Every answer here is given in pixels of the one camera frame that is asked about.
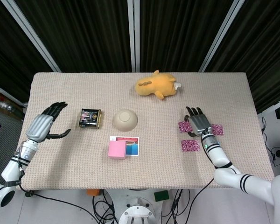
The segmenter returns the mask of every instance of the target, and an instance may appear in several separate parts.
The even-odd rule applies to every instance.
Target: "table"
[[[242,172],[272,180],[273,173],[263,142],[256,110],[245,73],[175,73],[182,84],[174,96],[163,101],[155,95],[139,96],[136,81],[151,73],[37,73],[20,141],[34,117],[54,102],[68,106],[54,122],[51,133],[70,134],[45,140],[22,179],[25,189],[143,189],[204,187],[214,167],[202,148],[182,152],[178,122],[185,106],[199,106],[210,123],[221,124],[222,148]],[[78,125],[82,108],[101,109],[100,129]],[[123,133],[112,126],[120,109],[138,116],[137,126]],[[124,160],[108,158],[110,136],[138,136],[139,156]],[[212,183],[210,188],[222,188]]]

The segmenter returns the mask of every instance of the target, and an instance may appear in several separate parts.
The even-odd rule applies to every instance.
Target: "pink box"
[[[126,157],[126,142],[110,141],[108,156],[111,159],[124,159]]]

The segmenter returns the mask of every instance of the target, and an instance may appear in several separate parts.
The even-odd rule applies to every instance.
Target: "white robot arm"
[[[216,137],[206,116],[200,108],[186,107],[190,116],[185,116],[185,121],[191,123],[193,132],[188,132],[191,137],[200,136],[204,152],[215,166],[214,180],[217,184],[256,196],[275,207],[274,224],[280,224],[280,175],[272,182],[263,180],[250,174],[241,174],[231,163]]]
[[[0,184],[0,207],[6,206],[13,199],[16,186],[21,184],[21,178],[37,151],[38,143],[45,139],[63,138],[70,132],[68,129],[63,134],[49,133],[53,122],[66,106],[65,102],[54,103],[33,120],[26,132],[28,140],[20,145],[1,174],[6,184]]]

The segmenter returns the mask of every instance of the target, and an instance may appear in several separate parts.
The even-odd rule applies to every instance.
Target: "yellow plush toy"
[[[139,79],[136,83],[136,92],[141,96],[154,94],[159,99],[164,99],[165,96],[176,94],[177,87],[180,84],[176,83],[176,78],[168,73],[159,73],[155,71],[152,76]]]

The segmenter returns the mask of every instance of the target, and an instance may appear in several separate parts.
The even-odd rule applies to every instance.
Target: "black curtain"
[[[16,0],[62,72],[130,72],[126,0]]]
[[[0,1],[0,87],[28,102],[33,75],[40,71],[51,68]]]
[[[197,72],[231,0],[141,0],[140,70]]]
[[[280,0],[247,0],[207,72],[246,72],[257,112],[280,100]]]

